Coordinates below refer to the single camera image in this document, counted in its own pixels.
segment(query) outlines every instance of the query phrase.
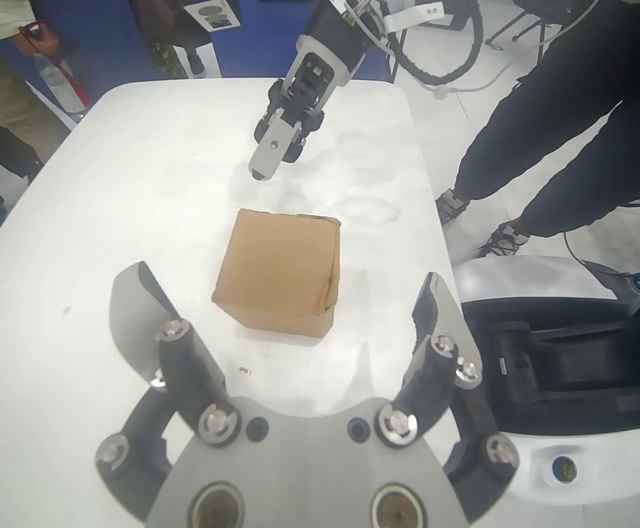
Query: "water bottle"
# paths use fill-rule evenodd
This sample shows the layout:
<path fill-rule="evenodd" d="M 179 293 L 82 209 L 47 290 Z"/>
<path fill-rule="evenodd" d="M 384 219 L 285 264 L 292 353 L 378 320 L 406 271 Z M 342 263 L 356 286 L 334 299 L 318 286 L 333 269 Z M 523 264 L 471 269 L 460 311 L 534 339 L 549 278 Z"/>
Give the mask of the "water bottle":
<path fill-rule="evenodd" d="M 51 61 L 43 54 L 36 53 L 33 57 L 40 77 L 42 77 L 46 85 L 51 90 L 51 93 L 56 97 L 60 106 L 65 112 L 67 112 L 71 119 L 76 122 L 80 121 L 80 119 L 82 119 L 86 114 L 86 107 L 78 97 L 73 86 L 71 86 L 60 69 L 56 65 L 52 64 Z M 60 67 L 64 68 L 69 75 L 71 74 L 71 69 L 67 64 L 67 61 L 61 61 Z"/>

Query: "shoe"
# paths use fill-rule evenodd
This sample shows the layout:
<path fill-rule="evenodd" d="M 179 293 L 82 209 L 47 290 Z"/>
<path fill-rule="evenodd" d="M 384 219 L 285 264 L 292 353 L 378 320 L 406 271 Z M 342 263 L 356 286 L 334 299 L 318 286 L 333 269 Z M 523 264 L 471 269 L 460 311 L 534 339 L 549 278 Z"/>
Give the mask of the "shoe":
<path fill-rule="evenodd" d="M 9 213 L 7 212 L 4 206 L 4 199 L 0 196 L 0 225 L 6 220 L 6 217 Z"/>
<path fill-rule="evenodd" d="M 440 198 L 436 200 L 436 208 L 438 209 L 438 216 L 440 217 L 440 225 L 449 223 L 454 218 L 457 218 L 461 212 L 463 212 L 467 205 L 462 200 L 458 200 L 453 195 L 453 190 L 448 189 L 444 191 Z"/>
<path fill-rule="evenodd" d="M 529 237 L 516 233 L 507 222 L 501 223 L 492 234 L 487 243 L 482 246 L 476 259 L 486 257 L 487 255 L 499 255 L 501 257 L 509 257 L 518 253 L 518 250 L 527 243 Z"/>
<path fill-rule="evenodd" d="M 189 67 L 191 68 L 191 73 L 193 77 L 196 79 L 202 79 L 207 76 L 207 71 L 204 69 L 204 64 L 198 57 L 197 53 L 187 53 L 187 59 L 189 60 Z"/>

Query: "cardboard box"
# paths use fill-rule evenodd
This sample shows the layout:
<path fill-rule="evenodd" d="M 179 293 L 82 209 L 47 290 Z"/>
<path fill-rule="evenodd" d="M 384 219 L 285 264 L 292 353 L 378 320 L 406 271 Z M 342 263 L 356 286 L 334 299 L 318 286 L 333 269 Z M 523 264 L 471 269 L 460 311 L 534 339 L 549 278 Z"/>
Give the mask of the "cardboard box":
<path fill-rule="evenodd" d="M 212 300 L 256 330 L 324 337 L 340 279 L 340 222 L 241 209 Z"/>

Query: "robotic arm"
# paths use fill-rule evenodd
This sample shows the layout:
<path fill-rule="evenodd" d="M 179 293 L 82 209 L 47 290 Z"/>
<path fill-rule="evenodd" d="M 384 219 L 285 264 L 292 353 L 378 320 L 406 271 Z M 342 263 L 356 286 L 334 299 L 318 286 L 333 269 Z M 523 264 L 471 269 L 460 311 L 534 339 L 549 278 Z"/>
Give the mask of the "robotic arm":
<path fill-rule="evenodd" d="M 360 20 L 380 38 L 370 12 L 349 0 Z M 298 159 L 307 136 L 320 128 L 322 108 L 337 86 L 344 86 L 356 72 L 373 41 L 349 13 L 340 14 L 330 0 L 319 0 L 298 37 L 298 55 L 287 76 L 269 89 L 269 106 L 255 128 L 258 142 L 249 169 L 257 180 L 268 180 L 281 161 Z"/>
<path fill-rule="evenodd" d="M 150 388 L 98 448 L 97 470 L 147 528 L 468 527 L 500 499 L 518 453 L 497 430 L 479 352 L 437 274 L 413 320 L 416 346 L 392 401 L 286 416 L 227 394 L 193 325 L 139 262 L 114 282 L 111 331 Z M 443 468 L 422 436 L 448 408 L 461 440 Z M 172 466 L 162 434 L 175 412 L 194 436 Z"/>
<path fill-rule="evenodd" d="M 331 0 L 318 0 L 316 9 L 298 37 L 298 54 L 286 77 L 269 89 L 269 105 L 253 137 L 258 143 L 249 170 L 257 180 L 269 180 L 281 161 L 293 163 L 307 136 L 320 128 L 323 108 L 338 86 L 353 77 L 365 55 L 375 46 L 424 84 L 449 83 L 475 62 L 482 42 L 482 18 L 477 0 L 469 3 L 474 21 L 474 45 L 467 61 L 443 77 L 420 70 L 402 52 L 394 33 L 445 15 L 441 2 L 432 0 L 347 0 L 341 13 Z M 382 44 L 388 38 L 390 49 Z"/>

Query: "chair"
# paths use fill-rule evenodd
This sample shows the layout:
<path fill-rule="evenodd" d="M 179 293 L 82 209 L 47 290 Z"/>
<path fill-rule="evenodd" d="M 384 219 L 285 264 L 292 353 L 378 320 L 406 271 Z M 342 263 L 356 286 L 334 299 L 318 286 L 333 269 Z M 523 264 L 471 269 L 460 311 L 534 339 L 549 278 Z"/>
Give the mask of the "chair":
<path fill-rule="evenodd" d="M 493 43 L 496 37 L 503 34 L 513 24 L 524 18 L 526 15 L 534 15 L 538 18 L 538 20 L 523 29 L 517 35 L 512 36 L 512 42 L 516 42 L 522 35 L 530 32 L 532 29 L 538 26 L 540 26 L 540 42 L 542 42 L 545 39 L 545 29 L 547 26 L 553 26 L 556 24 L 564 26 L 569 22 L 571 17 L 571 10 L 568 7 L 566 1 L 563 0 L 514 0 L 513 3 L 519 8 L 522 8 L 522 13 L 520 13 L 502 29 L 498 30 L 496 34 L 492 35 L 490 38 L 484 41 L 487 46 L 491 46 L 493 49 L 496 49 L 498 51 L 504 51 L 504 49 L 499 44 Z M 544 46 L 540 46 L 538 48 L 538 62 L 540 62 L 540 59 L 542 59 L 543 48 Z"/>

